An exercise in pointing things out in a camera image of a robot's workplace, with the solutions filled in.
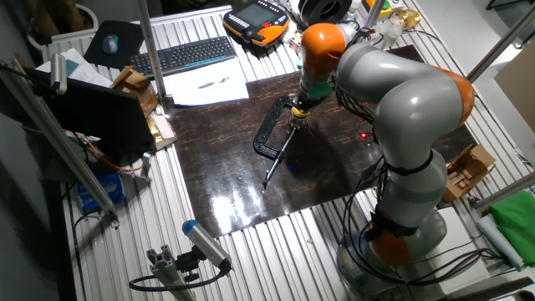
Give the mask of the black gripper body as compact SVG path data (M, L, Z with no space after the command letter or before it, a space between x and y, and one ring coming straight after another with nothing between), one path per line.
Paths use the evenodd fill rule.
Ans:
M298 94L292 100L294 108L300 111L310 111L312 108L320 105L324 101L324 97L310 99L306 95Z

